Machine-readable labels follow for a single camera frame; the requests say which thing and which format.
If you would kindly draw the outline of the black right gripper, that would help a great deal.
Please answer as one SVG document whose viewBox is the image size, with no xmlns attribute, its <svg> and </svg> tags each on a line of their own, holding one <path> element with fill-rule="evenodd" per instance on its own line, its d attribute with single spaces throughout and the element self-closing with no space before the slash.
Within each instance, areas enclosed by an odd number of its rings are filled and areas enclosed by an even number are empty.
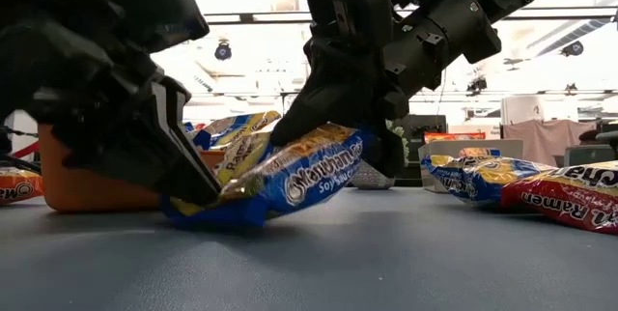
<svg viewBox="0 0 618 311">
<path fill-rule="evenodd" d="M 409 112 L 408 98 L 389 78 L 381 50 L 328 38 L 304 46 L 311 73 L 270 142 L 284 146 L 326 123 L 344 126 L 395 120 Z M 402 138 L 385 123 L 362 131 L 362 159 L 387 178 L 405 167 Z"/>
</svg>

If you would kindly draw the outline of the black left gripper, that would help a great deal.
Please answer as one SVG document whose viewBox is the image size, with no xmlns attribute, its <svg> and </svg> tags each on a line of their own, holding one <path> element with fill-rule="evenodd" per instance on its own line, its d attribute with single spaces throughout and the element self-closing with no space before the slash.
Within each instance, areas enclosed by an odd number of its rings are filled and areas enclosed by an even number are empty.
<svg viewBox="0 0 618 311">
<path fill-rule="evenodd" d="M 207 206 L 221 186 L 185 131 L 189 93 L 135 37 L 118 16 L 2 18 L 1 116 L 50 124 L 69 168 L 155 179 L 159 194 Z"/>
</svg>

